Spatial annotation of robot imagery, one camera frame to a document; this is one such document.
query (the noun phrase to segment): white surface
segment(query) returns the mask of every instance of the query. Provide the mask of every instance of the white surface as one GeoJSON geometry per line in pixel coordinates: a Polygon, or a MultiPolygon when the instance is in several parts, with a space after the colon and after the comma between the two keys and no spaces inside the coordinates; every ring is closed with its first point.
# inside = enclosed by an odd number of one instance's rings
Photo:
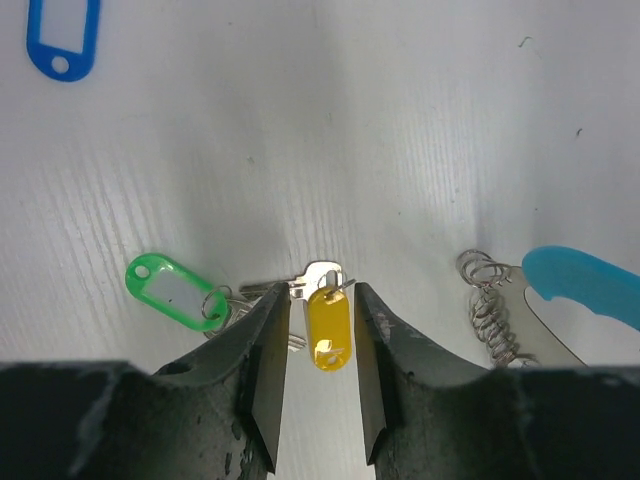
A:
{"type": "MultiPolygon", "coordinates": [[[[232,285],[339,261],[480,363],[462,250],[640,271],[635,1],[111,0],[76,84],[31,65],[26,6],[0,3],[4,359],[200,344],[125,291],[147,251],[232,285]]],[[[284,407],[278,478],[372,478],[353,362],[291,355],[284,407]]]]}
{"type": "Polygon", "coordinates": [[[40,42],[82,53],[88,0],[43,0],[40,42]]]}

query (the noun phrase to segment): metal spring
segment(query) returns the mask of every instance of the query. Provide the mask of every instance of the metal spring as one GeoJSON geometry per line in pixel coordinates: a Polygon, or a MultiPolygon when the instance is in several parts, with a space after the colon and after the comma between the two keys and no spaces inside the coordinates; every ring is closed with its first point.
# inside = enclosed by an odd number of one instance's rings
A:
{"type": "Polygon", "coordinates": [[[514,360],[519,360],[523,367],[536,363],[534,356],[519,353],[516,336],[509,331],[509,310],[495,288],[511,282],[511,268],[480,250],[462,252],[456,260],[462,279],[476,289],[469,299],[471,327],[478,340],[486,345],[491,363],[496,367],[506,367],[514,360]]]}

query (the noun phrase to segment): key tag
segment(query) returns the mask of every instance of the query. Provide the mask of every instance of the key tag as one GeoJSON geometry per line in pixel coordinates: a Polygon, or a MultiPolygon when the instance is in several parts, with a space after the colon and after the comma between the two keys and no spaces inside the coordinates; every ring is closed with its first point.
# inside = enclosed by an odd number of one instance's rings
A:
{"type": "Polygon", "coordinates": [[[198,277],[169,257],[145,253],[127,267],[129,293],[185,327],[197,332],[223,326],[229,306],[220,287],[198,277]]]}
{"type": "Polygon", "coordinates": [[[27,53],[47,77],[75,82],[93,68],[100,0],[31,0],[27,53]]]}
{"type": "Polygon", "coordinates": [[[316,290],[306,304],[307,343],[314,365],[335,372],[351,358],[351,318],[344,290],[355,280],[338,287],[316,290]]]}

